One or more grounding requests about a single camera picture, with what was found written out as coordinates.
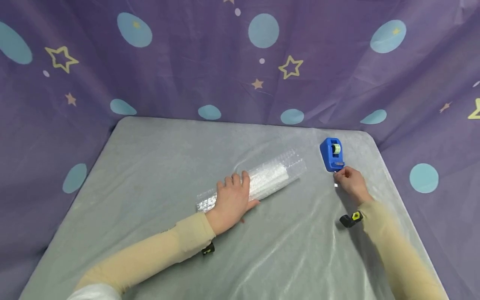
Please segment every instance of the bubble wrap roll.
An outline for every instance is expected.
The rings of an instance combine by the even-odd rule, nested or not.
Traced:
[[[306,170],[303,159],[294,151],[289,150],[271,161],[261,164],[249,171],[250,201],[262,200],[289,183],[298,179]],[[197,211],[207,212],[215,206],[216,191],[209,190],[198,196]]]

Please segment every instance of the light blue circle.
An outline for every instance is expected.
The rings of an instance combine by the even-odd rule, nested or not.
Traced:
[[[152,30],[142,19],[128,12],[121,12],[117,25],[122,37],[132,46],[146,47],[152,42]]]
[[[388,21],[375,31],[370,47],[377,53],[388,53],[400,46],[406,34],[405,23],[400,20]]]
[[[295,125],[302,122],[304,117],[305,115],[303,114],[303,112],[299,111],[298,109],[292,108],[282,112],[280,120],[282,120],[282,123],[286,125]]]
[[[218,108],[213,105],[205,105],[198,109],[200,117],[206,120],[217,120],[222,116],[222,113]]]
[[[258,48],[268,48],[278,39],[280,27],[276,19],[267,13],[261,13],[253,18],[248,26],[248,37]]]
[[[378,124],[385,121],[386,118],[387,118],[387,112],[384,109],[379,109],[374,111],[370,115],[366,116],[365,118],[363,118],[363,120],[361,120],[360,123],[369,124],[369,125]]]
[[[70,169],[67,176],[65,177],[65,180],[63,181],[63,191],[67,194],[73,193],[82,186],[86,177],[86,164],[78,164],[73,166],[73,168]]]
[[[31,63],[33,59],[32,51],[24,39],[2,22],[0,22],[0,50],[9,59],[22,65]]]
[[[113,99],[110,102],[110,109],[119,115],[124,116],[133,116],[137,114],[137,110],[130,106],[127,102],[122,99]]]
[[[429,164],[418,164],[410,171],[410,184],[417,192],[433,192],[438,186],[438,172]]]

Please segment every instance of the right hand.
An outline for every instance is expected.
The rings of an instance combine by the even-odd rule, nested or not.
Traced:
[[[367,185],[362,174],[351,167],[344,167],[333,174],[335,180],[340,183],[342,188],[357,202],[357,205],[373,201],[368,193]]]

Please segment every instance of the tape dispenser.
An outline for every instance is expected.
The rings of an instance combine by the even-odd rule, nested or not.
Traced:
[[[320,144],[320,152],[324,159],[325,168],[329,172],[337,172],[343,169],[345,162],[343,161],[342,143],[334,137],[327,137]]]

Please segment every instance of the beige sleeve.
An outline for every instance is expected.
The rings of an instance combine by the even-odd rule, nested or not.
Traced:
[[[151,236],[99,262],[75,290],[104,283],[119,294],[208,246],[215,237],[204,213],[197,213],[168,231]]]
[[[442,300],[443,288],[379,202],[359,207],[363,229],[375,245],[396,300]]]

